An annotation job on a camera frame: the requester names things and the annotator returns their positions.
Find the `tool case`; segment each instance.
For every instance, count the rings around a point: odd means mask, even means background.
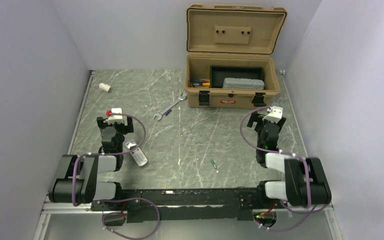
[[[287,14],[283,7],[191,5],[184,83],[189,107],[254,109],[270,103],[280,92],[270,55]],[[192,86],[192,79],[209,80],[212,66],[262,68],[264,89]]]

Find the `green object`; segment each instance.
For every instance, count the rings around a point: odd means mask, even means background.
[[[213,166],[215,169],[217,169],[217,165],[216,165],[216,163],[214,162],[214,160],[212,160],[212,159],[211,159],[211,164],[212,164],[212,166]]]

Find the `remote control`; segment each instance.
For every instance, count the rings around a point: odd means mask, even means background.
[[[137,146],[135,140],[133,139],[126,141],[124,145],[129,150],[132,150]],[[136,150],[132,151],[130,154],[133,157],[134,161],[137,163],[137,165],[139,165],[139,167],[142,167],[143,165],[147,164],[148,159],[139,147],[136,148]]]

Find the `red label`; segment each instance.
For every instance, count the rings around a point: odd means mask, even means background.
[[[236,101],[234,101],[234,100],[221,100],[220,103],[221,104],[235,104]]]

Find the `open case lid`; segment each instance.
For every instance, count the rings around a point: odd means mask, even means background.
[[[187,9],[187,50],[270,55],[287,14],[283,7],[191,5]]]

